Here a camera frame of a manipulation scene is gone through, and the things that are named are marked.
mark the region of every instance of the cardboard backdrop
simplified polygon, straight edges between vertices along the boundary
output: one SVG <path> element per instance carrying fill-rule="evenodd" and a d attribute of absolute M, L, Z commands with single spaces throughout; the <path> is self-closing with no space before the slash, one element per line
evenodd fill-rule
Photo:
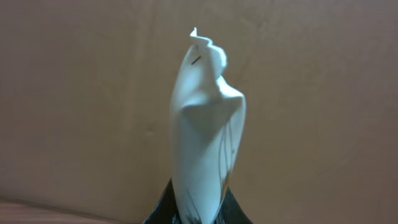
<path fill-rule="evenodd" d="M 398 3 L 0 1 L 0 196 L 140 223 L 198 27 L 248 111 L 231 189 L 254 223 L 398 222 Z"/>

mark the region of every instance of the dark streak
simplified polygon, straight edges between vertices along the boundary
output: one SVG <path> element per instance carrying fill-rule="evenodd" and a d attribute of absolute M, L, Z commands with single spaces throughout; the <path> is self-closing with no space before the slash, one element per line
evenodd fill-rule
<path fill-rule="evenodd" d="M 225 193 L 226 193 L 226 191 L 228 189 L 229 178 L 231 176 L 231 171 L 232 171 L 232 153 L 233 152 L 231 151 L 231 160 L 230 160 L 229 166 L 228 166 L 228 156 L 227 156 L 227 150 L 226 150 L 227 127 L 229 127 L 229 140 L 230 140 L 231 149 L 233 148 L 233 146 L 232 146 L 232 130 L 231 130 L 229 121 L 227 121 L 226 124 L 225 124 L 225 127 L 223 129 L 223 132 L 221 133 L 220 148 L 219 148 L 219 152 L 218 152 L 218 157 L 219 157 L 218 174 L 220 175 L 220 185 L 221 185 L 220 206 L 223 203 L 223 199 L 224 199 Z M 226 166 L 225 178 L 222 178 L 222 176 L 221 176 L 221 156 L 222 156 L 221 152 L 223 151 L 223 144 L 224 144 L 224 158 L 225 158 L 225 166 Z"/>
<path fill-rule="evenodd" d="M 191 204 L 192 204 L 192 206 L 193 206 L 193 209 L 195 210 L 195 213 L 196 213 L 196 216 L 198 217 L 198 218 L 195 218 L 195 217 L 193 217 L 193 215 L 192 215 L 192 213 L 191 213 L 191 211 L 188 209 L 188 215 L 185 217 L 187 220 L 188 220 L 188 222 L 189 222 L 189 224 L 201 224 L 201 219 L 200 219 L 200 215 L 199 215 L 199 212 L 198 212 L 198 209 L 197 209 L 197 207 L 195 206 L 195 202 L 192 200 L 192 196 L 191 196 L 191 194 L 189 193 L 189 191 L 188 191 L 188 189 L 187 189 L 187 194 L 188 194 L 188 198 L 190 199 L 190 201 L 191 201 Z"/>
<path fill-rule="evenodd" d="M 199 55 L 198 58 L 196 58 L 196 59 L 191 63 L 191 65 L 193 65 L 194 63 L 196 63 L 199 59 L 201 59 L 201 56 L 200 56 L 200 55 Z"/>

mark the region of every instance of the white sculpture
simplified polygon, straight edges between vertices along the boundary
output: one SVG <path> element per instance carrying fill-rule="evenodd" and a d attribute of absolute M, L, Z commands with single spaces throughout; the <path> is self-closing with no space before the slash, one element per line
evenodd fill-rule
<path fill-rule="evenodd" d="M 224 50 L 190 34 L 170 102 L 172 183 L 183 224 L 211 224 L 221 207 L 244 126 L 244 95 L 221 76 Z"/>

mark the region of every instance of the curled tip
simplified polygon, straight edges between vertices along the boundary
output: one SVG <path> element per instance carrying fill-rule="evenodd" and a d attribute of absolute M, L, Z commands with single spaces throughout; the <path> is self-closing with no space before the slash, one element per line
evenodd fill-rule
<path fill-rule="evenodd" d="M 197 28 L 196 27 L 193 28 L 193 31 L 191 32 L 190 36 L 191 37 L 196 37 L 197 36 Z"/>

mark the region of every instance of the brown wall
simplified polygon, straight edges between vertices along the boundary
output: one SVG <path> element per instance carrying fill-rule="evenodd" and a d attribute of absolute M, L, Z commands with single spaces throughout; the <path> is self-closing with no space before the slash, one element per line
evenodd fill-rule
<path fill-rule="evenodd" d="M 247 98 L 255 223 L 398 223 L 394 0 L 0 1 L 0 195 L 141 222 L 194 26 Z"/>

